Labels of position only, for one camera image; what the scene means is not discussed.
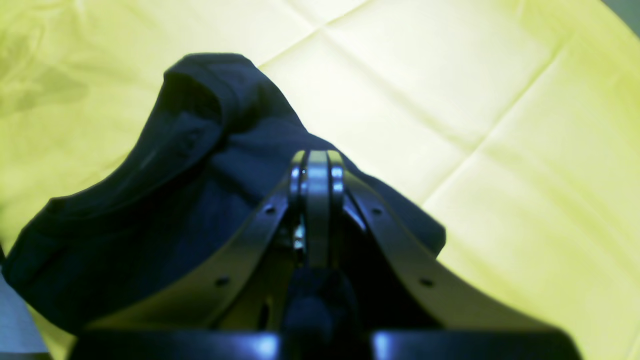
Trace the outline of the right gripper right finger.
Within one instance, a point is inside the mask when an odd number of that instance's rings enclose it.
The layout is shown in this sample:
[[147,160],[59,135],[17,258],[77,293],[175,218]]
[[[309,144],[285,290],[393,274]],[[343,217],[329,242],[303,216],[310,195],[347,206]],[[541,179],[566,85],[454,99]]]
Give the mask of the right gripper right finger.
[[499,303],[446,269],[398,221],[372,189],[348,174],[335,151],[317,153],[317,264],[338,265],[345,198],[382,253],[393,280],[439,325],[438,330],[381,330],[375,360],[579,360],[562,330]]

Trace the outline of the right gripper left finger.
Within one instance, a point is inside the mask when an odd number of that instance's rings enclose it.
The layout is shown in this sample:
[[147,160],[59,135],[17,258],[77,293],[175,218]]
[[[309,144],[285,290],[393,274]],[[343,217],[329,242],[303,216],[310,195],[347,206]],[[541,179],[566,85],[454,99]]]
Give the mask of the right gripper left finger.
[[280,333],[297,269],[318,266],[318,151],[217,253],[169,287],[92,323],[71,360],[288,360]]

